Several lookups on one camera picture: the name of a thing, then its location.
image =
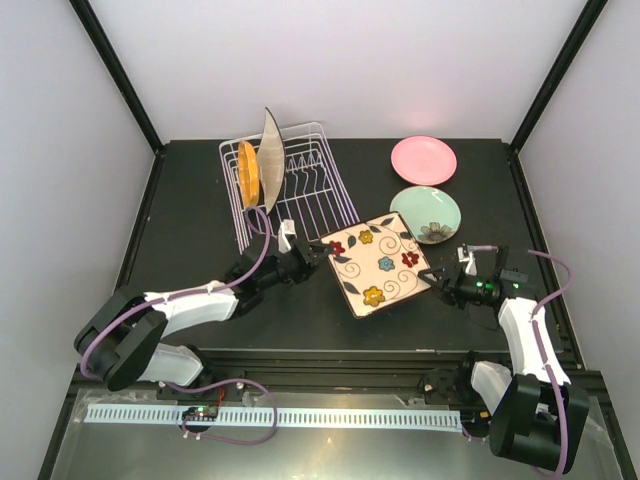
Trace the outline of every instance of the dish rack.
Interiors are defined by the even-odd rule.
[[[305,123],[280,129],[285,148],[285,174],[280,196],[269,214],[275,236],[283,220],[294,220],[297,235],[307,241],[341,230],[360,221],[347,193],[322,125]],[[249,246],[263,226],[253,212],[245,214],[238,183],[238,144],[242,140],[257,150],[262,134],[229,140],[220,144],[220,160],[229,194],[231,212],[240,252]],[[258,208],[265,210],[264,202]]]

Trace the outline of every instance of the flower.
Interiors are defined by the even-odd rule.
[[[420,257],[417,253],[407,252],[402,254],[402,263],[404,263],[407,267],[411,268],[414,265],[418,264],[418,259]]]
[[[329,242],[329,245],[333,247],[333,255],[335,257],[339,257],[341,254],[346,252],[346,250],[342,247],[342,242]]]
[[[361,230],[358,240],[362,243],[373,243],[373,233],[371,233],[371,230]]]
[[[438,222],[430,222],[428,227],[423,226],[420,231],[422,235],[418,235],[418,239],[424,243],[440,243],[456,233],[450,226],[441,227]]]
[[[364,304],[377,307],[380,302],[384,302],[386,298],[382,294],[382,290],[377,287],[371,287],[368,290],[362,292],[364,294]]]
[[[393,264],[393,260],[391,260],[389,257],[382,257],[380,260],[378,260],[378,267],[380,267],[380,270],[384,270],[385,272],[396,268],[396,266]]]

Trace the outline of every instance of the floral square plate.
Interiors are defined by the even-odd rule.
[[[329,263],[356,318],[429,288],[418,279],[429,264],[397,212],[322,238],[333,247]]]

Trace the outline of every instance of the pink plate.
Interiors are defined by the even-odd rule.
[[[453,150],[437,138],[409,137],[393,148],[391,164],[407,182],[432,186],[449,180],[458,161]]]

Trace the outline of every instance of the black metal frame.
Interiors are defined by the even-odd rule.
[[[164,161],[164,145],[158,137],[133,85],[111,46],[98,18],[88,0],[69,0],[107,69],[120,89],[127,105],[143,131],[150,147],[156,153],[136,224],[120,270],[117,286],[128,282],[138,247],[146,224],[158,179]],[[525,181],[519,151],[533,131],[553,93],[567,72],[589,31],[595,24],[607,0],[588,0],[577,19],[569,37],[562,47],[549,74],[529,108],[511,144],[505,144],[509,164],[516,186],[521,207],[524,212],[533,246],[537,250],[547,251],[546,242],[538,222],[529,188]],[[558,288],[558,280],[551,265],[540,262],[543,280],[547,290]],[[624,478],[635,479],[636,474],[629,452],[620,432],[617,417],[611,405],[607,389],[599,372],[587,372],[582,369],[582,355],[573,332],[564,301],[552,302],[551,308],[558,322],[558,330],[564,352],[558,355],[563,369],[572,382],[585,388],[590,396],[596,396],[603,410],[609,435],[615,447],[616,455]],[[247,377],[269,385],[274,390],[332,392],[336,387],[347,387],[352,392],[390,393],[399,396],[415,394],[417,380],[425,371],[434,368],[454,368],[462,354],[437,353],[325,353],[325,352],[282,352],[265,354],[263,352],[206,352],[211,360],[222,368],[242,369]],[[496,361],[509,363],[508,354],[495,354]],[[47,451],[39,478],[47,479],[53,471],[71,408],[77,392],[81,388],[96,388],[101,385],[87,380],[76,371],[65,402],[63,404],[54,435]],[[140,384],[139,388],[154,388],[151,384]],[[452,403],[452,408],[463,405]]]

